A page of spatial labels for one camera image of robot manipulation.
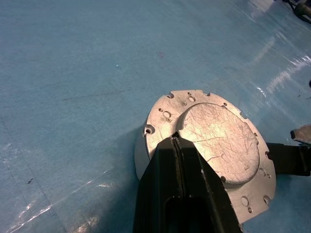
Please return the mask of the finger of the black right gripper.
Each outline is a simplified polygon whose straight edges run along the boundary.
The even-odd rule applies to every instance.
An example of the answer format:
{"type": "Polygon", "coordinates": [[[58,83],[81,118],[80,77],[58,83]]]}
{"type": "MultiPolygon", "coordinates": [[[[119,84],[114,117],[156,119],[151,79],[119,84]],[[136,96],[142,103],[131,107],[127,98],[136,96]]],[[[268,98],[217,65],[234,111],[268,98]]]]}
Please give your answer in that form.
{"type": "Polygon", "coordinates": [[[310,176],[311,148],[267,143],[267,156],[273,161],[276,174],[310,176]]]}
{"type": "Polygon", "coordinates": [[[298,129],[294,129],[290,131],[290,135],[292,140],[302,143],[304,145],[311,145],[311,125],[307,124],[301,126],[298,129]]]}

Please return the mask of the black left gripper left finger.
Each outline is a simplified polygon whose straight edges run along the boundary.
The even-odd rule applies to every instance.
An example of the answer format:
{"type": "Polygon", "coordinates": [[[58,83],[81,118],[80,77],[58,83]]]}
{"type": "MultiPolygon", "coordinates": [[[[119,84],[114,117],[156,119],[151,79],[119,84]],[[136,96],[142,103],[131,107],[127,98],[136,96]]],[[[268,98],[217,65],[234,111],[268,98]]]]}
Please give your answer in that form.
{"type": "Polygon", "coordinates": [[[173,139],[166,138],[139,181],[133,232],[180,232],[182,196],[177,150],[173,139]]]}

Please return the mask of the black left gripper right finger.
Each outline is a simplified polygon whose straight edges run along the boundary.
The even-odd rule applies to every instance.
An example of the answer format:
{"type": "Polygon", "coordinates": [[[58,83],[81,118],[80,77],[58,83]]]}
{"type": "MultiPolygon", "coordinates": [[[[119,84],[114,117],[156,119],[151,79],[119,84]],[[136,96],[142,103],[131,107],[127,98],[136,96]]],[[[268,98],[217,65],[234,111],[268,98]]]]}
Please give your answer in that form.
{"type": "Polygon", "coordinates": [[[177,146],[184,191],[182,231],[185,233],[240,233],[237,216],[223,181],[198,152],[179,135],[177,146]]]}

